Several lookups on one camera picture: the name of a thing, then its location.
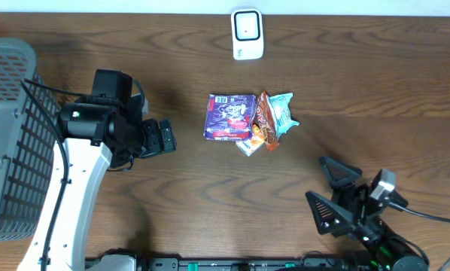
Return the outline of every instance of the gray plastic basket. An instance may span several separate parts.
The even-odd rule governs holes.
[[[41,81],[36,61],[26,42],[0,38],[0,241],[35,232],[51,177],[54,138],[20,86]],[[49,115],[59,110],[49,90],[29,89]]]

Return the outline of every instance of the white wall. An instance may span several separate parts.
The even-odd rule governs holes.
[[[450,16],[450,0],[0,0],[0,11]]]

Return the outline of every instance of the light blue snack bag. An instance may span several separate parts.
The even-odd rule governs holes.
[[[290,115],[290,109],[288,104],[292,99],[293,93],[286,93],[270,97],[270,103],[272,104],[277,118],[277,138],[280,138],[282,134],[285,134],[292,126],[299,125],[298,122],[292,120]]]

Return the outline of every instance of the wooden table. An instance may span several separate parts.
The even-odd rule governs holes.
[[[410,208],[450,218],[450,18],[265,16],[262,59],[232,57],[229,16],[0,14],[0,37],[29,42],[54,87],[90,93],[98,68],[138,79],[149,117],[170,118],[173,154],[107,173],[87,256],[109,248],[183,257],[300,256],[360,248],[319,236],[304,197],[331,191],[317,158],[396,172]],[[280,147],[246,157],[203,138],[209,93],[293,92],[300,122]],[[59,96],[61,102],[71,97]],[[450,225],[383,218],[437,269]],[[0,243],[14,269],[30,239]]]

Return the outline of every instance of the food packet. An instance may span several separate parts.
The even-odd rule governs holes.
[[[280,94],[270,97],[275,119],[277,120],[277,137],[285,134],[292,126],[299,125],[297,121],[292,120],[288,104],[292,99],[293,93]]]
[[[237,147],[239,147],[239,149],[242,150],[248,157],[258,150],[265,142],[263,140],[262,131],[258,125],[254,124],[252,126],[252,130],[254,134],[250,139],[235,143]]]
[[[269,96],[265,91],[257,98],[257,122],[262,130],[267,150],[275,150],[278,147],[277,120]]]
[[[243,141],[252,137],[255,95],[211,94],[203,135],[208,140]]]

